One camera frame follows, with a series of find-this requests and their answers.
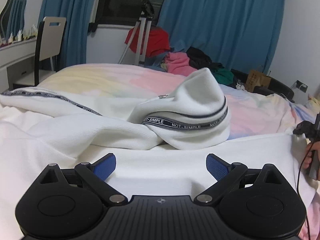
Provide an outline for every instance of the blue curtain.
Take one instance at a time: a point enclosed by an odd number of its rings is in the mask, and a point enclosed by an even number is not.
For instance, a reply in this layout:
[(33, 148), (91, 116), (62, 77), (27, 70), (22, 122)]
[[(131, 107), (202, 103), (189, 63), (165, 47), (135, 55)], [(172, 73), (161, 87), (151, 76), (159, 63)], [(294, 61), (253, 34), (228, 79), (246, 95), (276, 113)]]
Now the blue curtain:
[(26, 8), (27, 0), (12, 0), (10, 8), (9, 21), (7, 25), (7, 32), (5, 39), (8, 41), (11, 33), (17, 36), (19, 30), (24, 28), (24, 10)]
[(201, 49), (227, 69), (268, 71), (284, 0), (164, 0), (158, 26), (171, 47)]
[(45, 16), (66, 17), (60, 66), (86, 63), (87, 32), (94, 0), (43, 0), (39, 22)]

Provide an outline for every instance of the blue textured pad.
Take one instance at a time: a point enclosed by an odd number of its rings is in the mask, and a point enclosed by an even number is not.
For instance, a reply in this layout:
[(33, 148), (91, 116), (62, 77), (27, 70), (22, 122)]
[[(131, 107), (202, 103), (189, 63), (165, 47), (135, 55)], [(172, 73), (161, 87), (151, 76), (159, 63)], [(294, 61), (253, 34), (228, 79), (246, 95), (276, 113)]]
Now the blue textured pad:
[(100, 179), (105, 181), (110, 174), (116, 169), (116, 157), (111, 155), (104, 161), (95, 166), (93, 173), (97, 175)]
[(206, 166), (207, 170), (217, 181), (228, 174), (228, 168), (210, 155), (207, 156)]

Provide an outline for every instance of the ribbed black surface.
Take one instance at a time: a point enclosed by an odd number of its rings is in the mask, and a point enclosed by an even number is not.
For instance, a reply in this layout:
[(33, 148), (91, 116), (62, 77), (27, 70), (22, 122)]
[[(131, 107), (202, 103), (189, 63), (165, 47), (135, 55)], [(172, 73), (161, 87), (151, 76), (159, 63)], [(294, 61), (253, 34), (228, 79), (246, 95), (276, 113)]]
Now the ribbed black surface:
[[(134, 196), (112, 207), (92, 231), (72, 240), (249, 240), (229, 229), (211, 207), (189, 196)], [(25, 237), (24, 240), (35, 240)]]

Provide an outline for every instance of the tie-dye blanket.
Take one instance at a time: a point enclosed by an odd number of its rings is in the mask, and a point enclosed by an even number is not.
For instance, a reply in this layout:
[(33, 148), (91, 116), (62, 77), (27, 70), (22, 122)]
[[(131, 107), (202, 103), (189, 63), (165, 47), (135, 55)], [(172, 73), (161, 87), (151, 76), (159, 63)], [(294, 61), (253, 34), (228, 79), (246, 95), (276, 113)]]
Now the tie-dye blanket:
[[(84, 64), (65, 68), (39, 86), (121, 98), (153, 98), (173, 91), (185, 77), (133, 65)], [(278, 95), (262, 96), (221, 85), (232, 113), (229, 139), (292, 130), (315, 114)]]

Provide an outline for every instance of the wall socket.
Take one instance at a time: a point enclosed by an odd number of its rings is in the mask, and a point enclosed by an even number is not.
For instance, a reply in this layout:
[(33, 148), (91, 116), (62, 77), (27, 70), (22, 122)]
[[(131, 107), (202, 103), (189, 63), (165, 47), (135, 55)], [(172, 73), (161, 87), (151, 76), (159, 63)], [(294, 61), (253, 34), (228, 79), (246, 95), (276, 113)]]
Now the wall socket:
[(307, 89), (308, 89), (308, 86), (299, 80), (296, 81), (296, 87), (299, 88), (304, 93), (307, 92)]

